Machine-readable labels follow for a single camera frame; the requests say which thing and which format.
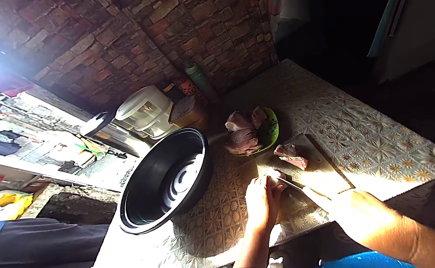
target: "table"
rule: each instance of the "table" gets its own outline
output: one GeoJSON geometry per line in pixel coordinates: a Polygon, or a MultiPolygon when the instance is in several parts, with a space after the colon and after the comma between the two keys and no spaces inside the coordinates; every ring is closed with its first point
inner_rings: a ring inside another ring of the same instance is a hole
{"type": "MultiPolygon", "coordinates": [[[[434,143],[292,61],[281,62],[228,94],[223,114],[257,105],[275,111],[278,141],[307,134],[355,187],[381,200],[435,179],[434,143]]],[[[232,156],[223,148],[225,118],[215,122],[220,130],[208,136],[215,171],[201,201],[148,234],[126,234],[115,215],[94,267],[219,267],[236,259],[247,220],[246,185],[237,167],[249,158],[232,156]]],[[[282,198],[293,205],[280,208],[286,217],[278,219],[270,246],[329,222],[327,213],[311,200],[289,193],[284,191],[282,198]]]]}

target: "orange patterned container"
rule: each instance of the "orange patterned container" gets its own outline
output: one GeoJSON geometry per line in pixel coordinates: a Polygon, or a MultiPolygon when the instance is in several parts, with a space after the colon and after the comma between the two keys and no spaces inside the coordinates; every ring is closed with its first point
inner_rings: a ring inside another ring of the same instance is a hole
{"type": "Polygon", "coordinates": [[[183,91],[186,94],[186,96],[195,94],[202,101],[202,103],[204,103],[204,105],[207,105],[206,97],[204,97],[202,92],[197,88],[197,86],[190,79],[180,84],[179,88],[181,89],[181,91],[183,91]]]}

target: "brick wall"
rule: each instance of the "brick wall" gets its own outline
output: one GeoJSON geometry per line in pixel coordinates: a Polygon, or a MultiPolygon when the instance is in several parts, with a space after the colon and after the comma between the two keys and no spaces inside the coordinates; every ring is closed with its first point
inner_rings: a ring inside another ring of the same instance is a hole
{"type": "Polygon", "coordinates": [[[276,61],[264,0],[109,2],[0,0],[0,51],[12,69],[92,113],[178,78],[184,61],[221,93],[276,61]]]}

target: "raw meat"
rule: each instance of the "raw meat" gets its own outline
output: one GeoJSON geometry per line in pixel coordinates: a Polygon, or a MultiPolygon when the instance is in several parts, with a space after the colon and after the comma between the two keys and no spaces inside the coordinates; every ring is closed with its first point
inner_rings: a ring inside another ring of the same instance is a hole
{"type": "Polygon", "coordinates": [[[245,118],[240,112],[235,111],[227,119],[226,128],[229,130],[229,132],[234,132],[246,128],[254,130],[254,125],[252,125],[250,120],[245,118]]]}
{"type": "Polygon", "coordinates": [[[289,163],[291,163],[292,165],[300,168],[301,170],[305,170],[307,164],[308,164],[308,160],[306,160],[305,158],[301,157],[301,156],[280,156],[279,157],[281,160],[287,161],[289,163]]]}
{"type": "Polygon", "coordinates": [[[287,143],[285,145],[279,145],[274,150],[274,155],[278,156],[299,156],[300,150],[295,146],[295,144],[287,143]]]}
{"type": "Polygon", "coordinates": [[[256,150],[262,148],[257,144],[257,133],[252,129],[242,129],[231,133],[229,141],[226,143],[226,149],[234,155],[250,155],[256,150]]]}
{"type": "Polygon", "coordinates": [[[260,125],[262,125],[262,121],[264,121],[267,118],[266,113],[264,112],[264,110],[262,109],[262,107],[257,106],[253,111],[252,111],[252,124],[254,124],[254,127],[256,129],[259,129],[260,125]]]}
{"type": "Polygon", "coordinates": [[[246,142],[256,137],[256,131],[250,128],[234,131],[229,136],[229,141],[232,143],[246,142]]]}
{"type": "Polygon", "coordinates": [[[308,160],[300,156],[301,153],[295,144],[288,143],[277,146],[274,150],[274,155],[280,156],[281,160],[287,161],[302,170],[305,170],[308,164],[308,160]]]}

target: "dark pants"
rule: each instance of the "dark pants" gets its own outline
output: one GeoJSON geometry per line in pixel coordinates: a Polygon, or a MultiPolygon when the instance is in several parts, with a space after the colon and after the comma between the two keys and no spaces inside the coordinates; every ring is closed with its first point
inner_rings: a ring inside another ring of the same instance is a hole
{"type": "Polygon", "coordinates": [[[90,268],[107,230],[49,218],[7,221],[0,231],[0,267],[90,268]]]}

